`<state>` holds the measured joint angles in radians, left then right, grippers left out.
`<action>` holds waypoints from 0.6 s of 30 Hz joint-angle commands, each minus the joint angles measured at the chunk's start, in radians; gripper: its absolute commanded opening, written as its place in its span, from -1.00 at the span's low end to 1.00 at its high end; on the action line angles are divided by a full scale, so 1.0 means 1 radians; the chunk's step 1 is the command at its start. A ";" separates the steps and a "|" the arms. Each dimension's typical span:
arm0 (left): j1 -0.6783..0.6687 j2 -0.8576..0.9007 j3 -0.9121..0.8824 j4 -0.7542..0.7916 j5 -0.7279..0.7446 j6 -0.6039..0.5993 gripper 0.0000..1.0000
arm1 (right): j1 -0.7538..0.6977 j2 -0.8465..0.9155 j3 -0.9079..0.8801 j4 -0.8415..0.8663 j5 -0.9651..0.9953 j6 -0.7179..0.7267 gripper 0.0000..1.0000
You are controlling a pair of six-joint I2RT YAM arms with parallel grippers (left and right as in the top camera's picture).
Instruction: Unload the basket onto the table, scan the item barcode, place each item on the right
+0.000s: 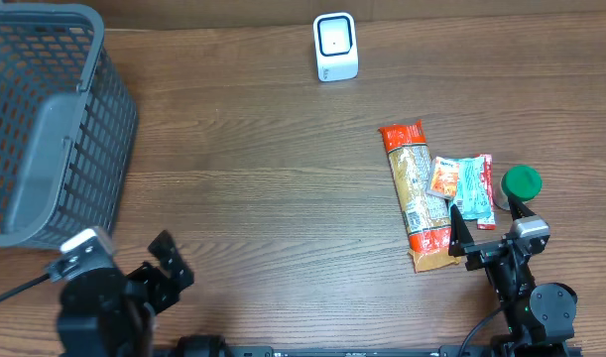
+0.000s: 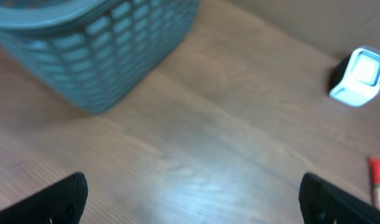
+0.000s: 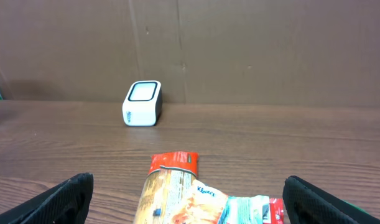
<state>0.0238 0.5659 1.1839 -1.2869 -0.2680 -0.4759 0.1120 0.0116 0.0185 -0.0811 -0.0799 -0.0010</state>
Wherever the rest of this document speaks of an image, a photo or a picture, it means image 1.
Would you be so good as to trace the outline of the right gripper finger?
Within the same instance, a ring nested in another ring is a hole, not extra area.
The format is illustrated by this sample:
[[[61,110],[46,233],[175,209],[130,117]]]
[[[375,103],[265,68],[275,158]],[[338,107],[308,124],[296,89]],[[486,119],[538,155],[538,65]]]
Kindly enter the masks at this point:
[[[451,233],[448,247],[448,255],[462,257],[467,254],[466,250],[475,245],[462,213],[456,204],[450,206]]]
[[[515,195],[508,196],[508,204],[513,221],[536,215]]]

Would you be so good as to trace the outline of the green lid jar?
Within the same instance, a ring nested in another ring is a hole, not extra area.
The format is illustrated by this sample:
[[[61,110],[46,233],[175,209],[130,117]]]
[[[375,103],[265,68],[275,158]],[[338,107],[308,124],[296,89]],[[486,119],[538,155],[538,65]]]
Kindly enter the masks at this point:
[[[514,166],[493,184],[493,202],[497,207],[509,210],[510,196],[528,202],[534,199],[542,188],[543,179],[534,168],[526,165]]]

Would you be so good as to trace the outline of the red and tan cracker package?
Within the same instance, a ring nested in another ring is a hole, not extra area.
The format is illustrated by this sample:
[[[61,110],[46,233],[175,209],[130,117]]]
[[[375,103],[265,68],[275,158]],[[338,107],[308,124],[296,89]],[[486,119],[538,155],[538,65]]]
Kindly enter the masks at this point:
[[[431,155],[420,121],[381,127],[385,151],[408,233],[415,271],[425,272],[458,264],[448,254],[451,223],[446,201],[426,192]]]

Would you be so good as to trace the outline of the light blue tissue pack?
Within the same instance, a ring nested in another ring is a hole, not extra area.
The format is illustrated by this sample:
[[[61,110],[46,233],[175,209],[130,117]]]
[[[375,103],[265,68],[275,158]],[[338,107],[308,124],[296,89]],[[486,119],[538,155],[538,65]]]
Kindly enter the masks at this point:
[[[481,181],[484,159],[480,157],[454,159],[460,163],[459,181],[455,198],[448,207],[456,204],[464,220],[477,220],[489,215],[488,199]]]

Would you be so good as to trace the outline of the red snack stick package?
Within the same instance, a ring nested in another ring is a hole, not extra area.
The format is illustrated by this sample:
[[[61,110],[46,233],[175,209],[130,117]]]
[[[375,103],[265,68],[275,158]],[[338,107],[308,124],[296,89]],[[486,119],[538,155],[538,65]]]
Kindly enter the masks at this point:
[[[484,159],[483,172],[481,174],[481,181],[484,185],[487,199],[488,199],[488,207],[490,208],[489,215],[483,218],[479,218],[477,220],[477,228],[480,230],[495,230],[496,225],[496,217],[495,217],[495,208],[493,202],[493,187],[492,187],[492,156],[490,154],[480,154],[480,158]]]

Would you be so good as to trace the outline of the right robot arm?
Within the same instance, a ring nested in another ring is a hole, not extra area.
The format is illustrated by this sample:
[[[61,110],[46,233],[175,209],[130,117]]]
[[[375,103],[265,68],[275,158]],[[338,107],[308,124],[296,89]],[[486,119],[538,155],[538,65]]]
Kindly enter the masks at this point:
[[[499,307],[480,321],[463,340],[459,356],[576,356],[567,340],[574,336],[577,294],[560,283],[538,285],[529,267],[550,237],[549,225],[519,199],[508,199],[513,218],[510,230],[497,241],[474,242],[456,205],[450,207],[448,254],[464,257],[468,271],[483,270]],[[491,338],[480,351],[470,341],[497,314],[505,316],[508,332]]]

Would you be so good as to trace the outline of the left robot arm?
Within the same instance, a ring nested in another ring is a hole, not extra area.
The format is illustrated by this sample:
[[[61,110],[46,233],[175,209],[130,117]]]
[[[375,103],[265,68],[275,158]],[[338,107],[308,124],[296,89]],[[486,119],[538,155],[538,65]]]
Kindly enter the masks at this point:
[[[231,356],[220,335],[182,337],[172,348],[154,347],[156,317],[180,301],[194,283],[170,232],[148,246],[160,263],[125,274],[114,261],[106,231],[87,228],[61,244],[49,265],[54,281],[65,280],[57,332],[66,356]]]

